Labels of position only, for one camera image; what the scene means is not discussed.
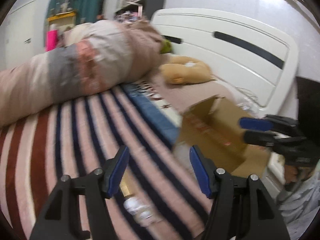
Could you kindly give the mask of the small white bottle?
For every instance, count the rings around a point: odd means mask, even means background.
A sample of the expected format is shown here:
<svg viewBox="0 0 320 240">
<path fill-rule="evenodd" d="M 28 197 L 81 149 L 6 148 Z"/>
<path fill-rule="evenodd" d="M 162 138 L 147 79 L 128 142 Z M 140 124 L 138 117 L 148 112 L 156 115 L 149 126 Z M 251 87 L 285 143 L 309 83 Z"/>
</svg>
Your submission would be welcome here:
<svg viewBox="0 0 320 240">
<path fill-rule="evenodd" d="M 123 206 L 125 210 L 133 216 L 140 226 L 148 228 L 161 221 L 161 218 L 153 208 L 139 197 L 138 191 L 127 172 L 124 173 L 124 177 L 121 179 L 119 189 L 124 197 Z"/>
</svg>

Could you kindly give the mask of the brown cardboard box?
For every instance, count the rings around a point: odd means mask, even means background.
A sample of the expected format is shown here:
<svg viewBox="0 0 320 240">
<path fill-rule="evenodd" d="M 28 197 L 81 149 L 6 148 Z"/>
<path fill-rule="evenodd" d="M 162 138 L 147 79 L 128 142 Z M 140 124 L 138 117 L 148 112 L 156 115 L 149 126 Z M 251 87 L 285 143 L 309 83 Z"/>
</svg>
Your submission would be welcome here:
<svg viewBox="0 0 320 240">
<path fill-rule="evenodd" d="M 234 176 L 262 177 L 270 154 L 259 146 L 244 143 L 245 130 L 238 121 L 249 116 L 227 98 L 217 95 L 190 106 L 182 114 L 174 155 L 189 158 L 189 147 L 197 145 L 216 167 Z"/>
</svg>

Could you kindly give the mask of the grey star-print clothing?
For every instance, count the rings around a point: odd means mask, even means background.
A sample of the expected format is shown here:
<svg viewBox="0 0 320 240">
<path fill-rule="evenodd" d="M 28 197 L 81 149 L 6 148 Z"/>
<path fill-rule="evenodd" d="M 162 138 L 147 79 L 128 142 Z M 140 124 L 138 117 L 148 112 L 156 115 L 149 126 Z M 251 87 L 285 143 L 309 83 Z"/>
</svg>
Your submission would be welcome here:
<svg viewBox="0 0 320 240">
<path fill-rule="evenodd" d="M 291 239 L 299 239 L 319 211 L 319 171 L 302 182 L 295 192 L 282 190 L 277 207 Z"/>
</svg>

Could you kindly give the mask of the white bed headboard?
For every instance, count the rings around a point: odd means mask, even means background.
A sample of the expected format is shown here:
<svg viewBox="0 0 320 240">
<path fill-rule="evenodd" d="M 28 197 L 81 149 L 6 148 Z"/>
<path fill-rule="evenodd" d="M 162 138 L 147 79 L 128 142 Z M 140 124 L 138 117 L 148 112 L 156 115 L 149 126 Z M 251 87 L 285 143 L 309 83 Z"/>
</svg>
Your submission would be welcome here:
<svg viewBox="0 0 320 240">
<path fill-rule="evenodd" d="M 231 12 L 173 8 L 155 12 L 151 24 L 172 52 L 208 64 L 213 74 L 247 95 L 255 114 L 277 114 L 298 67 L 298 46 L 286 33 Z"/>
</svg>

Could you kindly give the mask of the pink ribbed pillow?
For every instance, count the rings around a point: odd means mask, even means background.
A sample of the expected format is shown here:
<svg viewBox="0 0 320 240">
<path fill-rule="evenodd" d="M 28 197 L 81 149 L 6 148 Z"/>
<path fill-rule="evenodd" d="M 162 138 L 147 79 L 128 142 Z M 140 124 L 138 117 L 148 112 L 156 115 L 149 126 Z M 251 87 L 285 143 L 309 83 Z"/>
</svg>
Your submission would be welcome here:
<svg viewBox="0 0 320 240">
<path fill-rule="evenodd" d="M 191 105 L 215 95 L 227 98 L 235 105 L 249 104 L 247 95 L 240 93 L 236 88 L 218 79 L 216 76 L 216 80 L 214 81 L 192 85 L 171 85 L 166 83 L 159 67 L 167 63 L 171 56 L 178 55 L 163 54 L 161 56 L 161 62 L 148 72 L 145 80 L 152 85 L 155 92 L 180 113 L 184 112 Z"/>
</svg>

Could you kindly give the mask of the striped pink navy blanket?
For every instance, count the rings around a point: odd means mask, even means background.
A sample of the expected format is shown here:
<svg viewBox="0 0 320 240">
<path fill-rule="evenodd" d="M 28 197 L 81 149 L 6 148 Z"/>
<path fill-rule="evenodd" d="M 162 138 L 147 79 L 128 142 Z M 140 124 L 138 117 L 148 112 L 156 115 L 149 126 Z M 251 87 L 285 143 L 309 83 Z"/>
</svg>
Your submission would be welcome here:
<svg viewBox="0 0 320 240">
<path fill-rule="evenodd" d="M 58 179 L 84 176 L 127 145 L 133 193 L 150 208 L 146 223 L 124 207 L 122 192 L 106 202 L 120 239 L 194 239 L 211 201 L 172 149 L 181 116 L 163 94 L 142 81 L 78 98 L 1 129 L 1 212 L 28 239 Z"/>
</svg>

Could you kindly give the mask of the tan plush toy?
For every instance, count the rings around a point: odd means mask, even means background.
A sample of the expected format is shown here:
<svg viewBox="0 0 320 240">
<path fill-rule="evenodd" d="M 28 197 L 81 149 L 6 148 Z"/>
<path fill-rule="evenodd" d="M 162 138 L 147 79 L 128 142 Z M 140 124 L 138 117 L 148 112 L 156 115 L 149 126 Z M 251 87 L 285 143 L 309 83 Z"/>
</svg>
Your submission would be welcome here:
<svg viewBox="0 0 320 240">
<path fill-rule="evenodd" d="M 171 85 L 192 85 L 216 80 L 208 64 L 187 56 L 171 56 L 159 70 L 164 81 Z"/>
</svg>

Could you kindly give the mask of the green plush toy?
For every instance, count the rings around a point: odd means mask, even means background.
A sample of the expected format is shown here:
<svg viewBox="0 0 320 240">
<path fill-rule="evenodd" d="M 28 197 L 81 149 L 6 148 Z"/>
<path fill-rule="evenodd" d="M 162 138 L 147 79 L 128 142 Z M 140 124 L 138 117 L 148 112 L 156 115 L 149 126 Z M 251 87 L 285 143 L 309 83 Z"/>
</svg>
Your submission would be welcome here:
<svg viewBox="0 0 320 240">
<path fill-rule="evenodd" d="M 171 45 L 171 41 L 165 39 L 162 43 L 162 48 L 160 50 L 161 54 L 167 54 L 167 53 L 171 53 L 172 52 L 172 45 Z"/>
</svg>

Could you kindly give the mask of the rolled pink grey duvet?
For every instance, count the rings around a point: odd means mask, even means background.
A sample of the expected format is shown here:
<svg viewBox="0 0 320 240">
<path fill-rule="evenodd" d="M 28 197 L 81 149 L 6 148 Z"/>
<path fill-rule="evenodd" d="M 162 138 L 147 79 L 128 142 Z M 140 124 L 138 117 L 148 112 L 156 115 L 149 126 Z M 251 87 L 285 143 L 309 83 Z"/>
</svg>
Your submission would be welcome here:
<svg viewBox="0 0 320 240">
<path fill-rule="evenodd" d="M 1 71 L 1 126 L 58 103 L 141 79 L 161 63 L 163 36 L 146 20 L 77 25 L 71 43 Z"/>
</svg>

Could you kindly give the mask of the bright pink box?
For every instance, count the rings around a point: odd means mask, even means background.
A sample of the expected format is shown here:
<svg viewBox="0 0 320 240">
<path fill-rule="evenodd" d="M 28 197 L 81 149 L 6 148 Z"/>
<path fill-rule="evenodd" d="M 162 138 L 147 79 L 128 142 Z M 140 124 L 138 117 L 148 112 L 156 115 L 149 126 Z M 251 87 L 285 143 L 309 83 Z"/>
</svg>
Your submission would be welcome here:
<svg viewBox="0 0 320 240">
<path fill-rule="evenodd" d="M 57 47 L 58 44 L 58 31 L 50 30 L 46 34 L 46 51 L 51 51 Z"/>
</svg>

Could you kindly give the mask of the white door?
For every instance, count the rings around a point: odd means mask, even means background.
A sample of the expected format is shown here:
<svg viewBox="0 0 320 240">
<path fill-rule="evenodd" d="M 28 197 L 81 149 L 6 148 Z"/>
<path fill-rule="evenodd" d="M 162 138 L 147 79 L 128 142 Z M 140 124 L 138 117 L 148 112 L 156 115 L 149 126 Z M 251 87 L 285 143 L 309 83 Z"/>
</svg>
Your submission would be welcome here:
<svg viewBox="0 0 320 240">
<path fill-rule="evenodd" d="M 14 68 L 34 55 L 35 0 L 11 12 L 5 26 L 5 66 Z"/>
</svg>

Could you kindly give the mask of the glass display case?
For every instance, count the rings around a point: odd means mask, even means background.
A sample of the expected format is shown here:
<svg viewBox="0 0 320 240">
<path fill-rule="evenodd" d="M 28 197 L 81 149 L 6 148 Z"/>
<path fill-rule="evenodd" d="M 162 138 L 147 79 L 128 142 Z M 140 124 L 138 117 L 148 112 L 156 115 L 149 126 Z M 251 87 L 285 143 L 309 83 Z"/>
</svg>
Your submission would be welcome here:
<svg viewBox="0 0 320 240">
<path fill-rule="evenodd" d="M 63 14 L 75 10 L 75 0 L 56 0 L 55 13 Z"/>
</svg>

